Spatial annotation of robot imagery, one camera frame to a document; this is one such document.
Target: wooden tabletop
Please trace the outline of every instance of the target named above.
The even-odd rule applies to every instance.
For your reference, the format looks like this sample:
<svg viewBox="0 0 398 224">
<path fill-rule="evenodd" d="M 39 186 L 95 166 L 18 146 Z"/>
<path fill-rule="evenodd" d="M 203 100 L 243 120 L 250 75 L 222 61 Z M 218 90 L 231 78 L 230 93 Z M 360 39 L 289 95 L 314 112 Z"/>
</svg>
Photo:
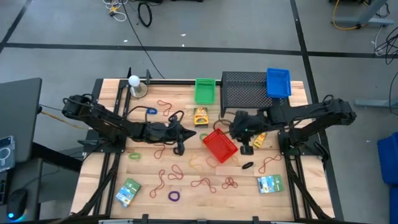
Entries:
<svg viewBox="0 0 398 224">
<path fill-rule="evenodd" d="M 105 79 L 102 84 L 98 103 L 104 105 L 108 110 L 113 111 L 116 92 L 118 89 L 118 79 Z M 197 132 L 197 135 L 185 141 L 185 153 L 183 156 L 176 156 L 172 152 L 174 146 L 166 146 L 160 159 L 154 157 L 156 150 L 163 146 L 155 146 L 142 142 L 133 142 L 128 139 L 126 150 L 121 156 L 118 170 L 118 178 L 114 196 L 121 188 L 127 178 L 131 178 L 141 184 L 141 189 L 134 197 L 128 208 L 123 208 L 116 200 L 113 200 L 112 218 L 141 218 L 142 214 L 149 214 L 150 219 L 184 219 L 184 220 L 252 220 L 253 216 L 258 216 L 260 220 L 294 220 L 290 201 L 289 186 L 284 160 L 271 161 L 266 165 L 266 172 L 262 174 L 259 168 L 263 165 L 266 157 L 278 155 L 279 145 L 277 142 L 277 131 L 269 132 L 264 144 L 260 149 L 255 149 L 253 156 L 243 156 L 236 153 L 237 158 L 226 161 L 224 164 L 215 168 L 206 163 L 206 159 L 211 157 L 209 150 L 199 139 L 201 133 L 210 134 L 213 131 L 212 124 L 218 119 L 220 113 L 220 90 L 216 90 L 216 102 L 207 105 L 209 112 L 210 125 L 208 128 L 195 128 L 193 124 L 193 109 L 203 105 L 197 105 L 194 100 L 194 85 L 149 85 L 148 94 L 144 98 L 132 98 L 130 108 L 133 106 L 150 106 L 158 109 L 158 113 L 148 116 L 149 121 L 167 123 L 168 116 L 163 116 L 162 112 L 167 106 L 159 106 L 158 100 L 163 100 L 172 104 L 170 114 L 177 110 L 183 110 L 185 116 L 181 124 Z M 126 94 L 123 93 L 122 103 L 124 105 Z M 289 98 L 291 106 L 308 104 L 303 82 L 292 82 L 292 96 Z M 130 121 L 143 121 L 144 109 L 138 109 L 128 117 Z M 226 119 L 232 120 L 230 114 L 226 114 Z M 141 159 L 137 162 L 128 158 L 130 152 L 138 152 Z M 87 158 L 81 168 L 80 177 L 76 187 L 75 198 L 71 212 L 79 211 L 92 196 L 98 186 L 104 154 L 92 153 Z M 242 170 L 241 166 L 247 162 L 254 162 L 254 167 Z M 167 175 L 172 173 L 172 166 L 176 164 L 181 168 L 184 177 L 181 180 L 169 180 Z M 321 160 L 316 156 L 302 156 L 303 171 L 307 189 L 321 206 L 323 211 L 334 217 L 331 206 L 330 194 L 323 171 Z M 150 191 L 160 184 L 159 171 L 165 170 L 163 180 L 165 187 L 157 191 L 157 196 L 151 198 Z M 283 178 L 285 190 L 282 192 L 260 194 L 257 186 L 257 177 L 266 175 L 280 174 Z M 211 185 L 216 188 L 216 193 L 211 193 L 206 185 L 192 187 L 191 182 L 200 180 L 204 177 L 209 178 Z M 228 187 L 223 189 L 221 186 L 227 177 L 232 177 L 238 183 L 237 188 Z M 179 191 L 180 200 L 172 202 L 168 199 L 170 191 Z M 296 188 L 300 216 L 304 217 L 302 196 Z M 100 213 L 104 213 L 108 189 L 104 191 Z"/>
</svg>

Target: green basket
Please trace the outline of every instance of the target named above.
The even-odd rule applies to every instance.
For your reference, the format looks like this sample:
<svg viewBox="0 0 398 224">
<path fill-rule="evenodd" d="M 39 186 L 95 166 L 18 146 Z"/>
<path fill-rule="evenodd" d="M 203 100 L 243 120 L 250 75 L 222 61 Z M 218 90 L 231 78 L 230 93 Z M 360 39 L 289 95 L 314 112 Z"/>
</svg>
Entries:
<svg viewBox="0 0 398 224">
<path fill-rule="evenodd" d="M 198 104 L 213 104 L 216 101 L 216 80 L 197 78 L 195 81 L 195 101 Z"/>
</svg>

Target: red basket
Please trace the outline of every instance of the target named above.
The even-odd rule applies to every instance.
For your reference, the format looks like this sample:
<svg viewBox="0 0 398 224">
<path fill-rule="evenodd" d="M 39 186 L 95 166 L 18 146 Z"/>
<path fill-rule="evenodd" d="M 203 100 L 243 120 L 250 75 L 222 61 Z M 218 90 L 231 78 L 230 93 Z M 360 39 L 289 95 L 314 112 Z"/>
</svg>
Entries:
<svg viewBox="0 0 398 224">
<path fill-rule="evenodd" d="M 203 143 L 220 163 L 224 163 L 238 151 L 238 148 L 219 128 L 206 136 Z"/>
</svg>

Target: blue bin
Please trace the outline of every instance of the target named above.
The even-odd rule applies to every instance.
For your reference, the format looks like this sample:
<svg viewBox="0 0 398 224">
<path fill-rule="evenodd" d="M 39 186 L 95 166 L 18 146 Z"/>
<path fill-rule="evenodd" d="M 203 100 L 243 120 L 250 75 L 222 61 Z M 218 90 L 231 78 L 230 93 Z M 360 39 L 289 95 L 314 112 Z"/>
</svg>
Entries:
<svg viewBox="0 0 398 224">
<path fill-rule="evenodd" d="M 398 186 L 390 189 L 390 224 L 398 224 Z"/>
<path fill-rule="evenodd" d="M 398 133 L 379 140 L 377 148 L 384 183 L 398 185 Z"/>
<path fill-rule="evenodd" d="M 267 69 L 267 96 L 272 98 L 287 98 L 292 94 L 290 72 L 286 69 Z"/>
</svg>

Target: computer mouse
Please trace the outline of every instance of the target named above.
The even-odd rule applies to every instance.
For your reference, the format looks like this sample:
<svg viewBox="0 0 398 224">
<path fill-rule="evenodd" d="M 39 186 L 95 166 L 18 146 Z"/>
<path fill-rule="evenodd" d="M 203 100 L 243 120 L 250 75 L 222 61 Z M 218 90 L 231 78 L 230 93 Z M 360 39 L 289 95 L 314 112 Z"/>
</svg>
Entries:
<svg viewBox="0 0 398 224">
<path fill-rule="evenodd" d="M 26 189 L 18 189 L 11 193 L 7 203 L 7 216 L 10 220 L 17 220 L 24 214 L 26 201 Z"/>
</svg>

